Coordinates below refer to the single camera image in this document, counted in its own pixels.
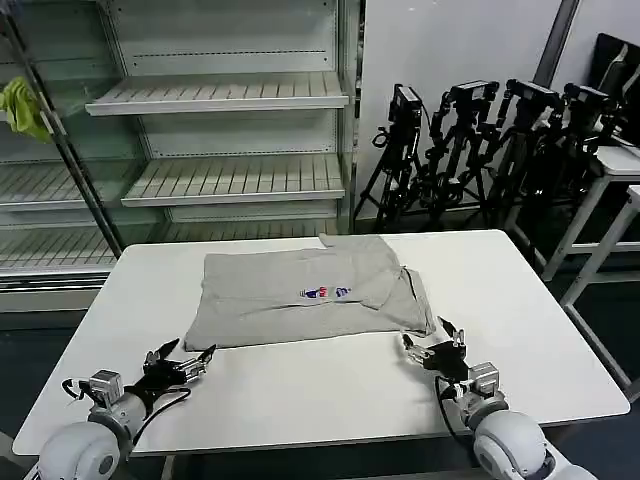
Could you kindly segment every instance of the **metal frame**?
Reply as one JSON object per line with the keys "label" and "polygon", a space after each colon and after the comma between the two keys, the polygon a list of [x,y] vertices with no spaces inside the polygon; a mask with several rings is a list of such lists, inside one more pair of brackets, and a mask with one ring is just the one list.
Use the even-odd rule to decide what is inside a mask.
{"label": "metal frame", "polygon": [[102,235],[114,255],[118,258],[122,255],[124,242],[120,238],[117,230],[111,222],[111,219],[105,211],[95,190],[95,186],[88,180],[87,175],[82,170],[79,163],[79,157],[75,152],[73,145],[67,141],[66,131],[55,112],[53,103],[51,102],[51,99],[44,87],[44,82],[31,63],[25,42],[20,35],[17,24],[11,16],[7,5],[3,3],[0,7],[0,27],[2,27],[2,30],[9,40],[16,59],[26,74],[27,81],[34,92],[36,92],[36,97],[43,113],[43,118],[46,119],[49,124],[50,133],[58,152],[67,166],[69,173],[73,177],[76,186],[80,190],[80,194],[91,211],[98,228],[102,232]]}
{"label": "metal frame", "polygon": [[640,281],[640,272],[625,272],[619,274],[610,273],[606,276],[604,274],[598,274],[598,270],[609,254],[618,245],[618,241],[638,213],[640,213],[640,202],[629,198],[628,202],[624,205],[616,219],[611,224],[611,227],[600,244],[597,246],[574,282],[560,300],[560,305],[564,308],[567,315],[569,315],[576,327],[591,344],[591,347],[594,349],[598,357],[600,357],[600,360],[604,365],[609,369],[610,373],[624,390],[631,402],[640,398],[640,378],[635,381],[631,381],[613,358],[611,353],[609,353],[604,344],[602,344],[593,330],[591,330],[582,315],[577,311],[575,302],[584,292],[585,288],[592,283]]}
{"label": "metal frame", "polygon": [[[544,255],[533,247],[530,239],[516,224],[518,214],[520,213],[520,207],[514,207],[511,210],[505,223],[505,230],[517,236],[525,245],[532,247],[536,264],[542,269],[541,277],[545,282],[549,282],[553,279],[567,255],[588,254],[593,253],[598,249],[598,243],[574,242],[577,240],[580,232],[582,232],[582,229],[600,202],[600,199],[607,187],[611,183],[617,182],[629,184],[640,182],[640,175],[612,175],[610,173],[605,173],[603,177],[597,179],[589,189],[589,193],[587,193],[587,196],[580,205],[575,217],[571,221],[571,224],[567,228],[567,231],[558,243],[558,246],[549,260],[545,259]],[[638,252],[640,251],[640,242],[618,242],[612,247],[611,251]]]}

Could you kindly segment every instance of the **printed graphic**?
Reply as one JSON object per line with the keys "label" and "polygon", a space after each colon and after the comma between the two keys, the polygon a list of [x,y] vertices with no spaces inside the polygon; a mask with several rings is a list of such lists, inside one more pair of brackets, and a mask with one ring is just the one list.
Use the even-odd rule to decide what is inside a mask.
{"label": "printed graphic", "polygon": [[301,290],[300,296],[304,298],[327,298],[329,297],[329,293],[334,293],[334,296],[337,298],[344,297],[351,291],[350,288],[346,287],[336,287],[335,289],[329,287],[318,287],[313,290]]}

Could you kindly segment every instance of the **gray t-shirt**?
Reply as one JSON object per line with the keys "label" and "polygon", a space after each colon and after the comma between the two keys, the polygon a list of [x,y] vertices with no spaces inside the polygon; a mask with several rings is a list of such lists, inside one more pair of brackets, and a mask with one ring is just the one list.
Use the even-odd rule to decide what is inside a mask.
{"label": "gray t-shirt", "polygon": [[185,349],[434,330],[419,275],[402,267],[384,240],[321,240],[326,249],[207,255]]}

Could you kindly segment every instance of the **display shelf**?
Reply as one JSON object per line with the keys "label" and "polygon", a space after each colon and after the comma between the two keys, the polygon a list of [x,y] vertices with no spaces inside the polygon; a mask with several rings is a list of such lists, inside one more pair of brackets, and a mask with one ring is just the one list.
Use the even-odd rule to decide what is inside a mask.
{"label": "display shelf", "polygon": [[282,220],[270,222],[213,222],[172,224],[163,242],[208,242],[261,238],[316,237],[336,235],[336,220]]}
{"label": "display shelf", "polygon": [[344,197],[335,154],[153,160],[127,207],[327,200]]}
{"label": "display shelf", "polygon": [[174,223],[335,219],[336,213],[337,206],[334,200],[241,203],[237,205],[224,203],[167,208],[167,215]]}
{"label": "display shelf", "polygon": [[[91,167],[104,202],[119,199],[130,165],[112,161]],[[62,162],[0,164],[0,212],[86,208]]]}
{"label": "display shelf", "polygon": [[335,72],[129,77],[86,105],[93,116],[343,108]]}
{"label": "display shelf", "polygon": [[[149,225],[125,227],[128,238],[144,242]],[[90,273],[115,264],[107,242],[95,227],[57,227],[0,233],[0,275]]]}

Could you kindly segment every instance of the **metal pole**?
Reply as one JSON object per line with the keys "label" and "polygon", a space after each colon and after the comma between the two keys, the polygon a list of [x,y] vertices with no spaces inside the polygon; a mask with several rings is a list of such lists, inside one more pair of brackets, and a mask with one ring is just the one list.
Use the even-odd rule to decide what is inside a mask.
{"label": "metal pole", "polygon": [[580,5],[580,0],[562,0],[556,19],[551,27],[547,44],[540,57],[538,69],[533,77],[533,83],[543,87],[550,87],[558,68],[562,51],[567,43],[571,24]]}
{"label": "metal pole", "polygon": [[2,31],[9,40],[17,60],[24,69],[27,81],[36,93],[38,104],[46,117],[46,120],[49,122],[52,133],[51,136],[62,160],[67,166],[78,190],[80,190],[80,194],[87,204],[87,207],[89,207],[89,210],[91,211],[107,244],[113,251],[115,257],[119,258],[122,255],[124,242],[122,238],[120,238],[118,231],[105,211],[94,185],[89,181],[86,173],[83,171],[75,149],[67,141],[66,131],[64,130],[64,127],[55,112],[53,103],[46,92],[44,82],[40,78],[38,72],[31,65],[31,61],[26,52],[25,43],[5,3],[0,4],[0,27],[2,27]]}

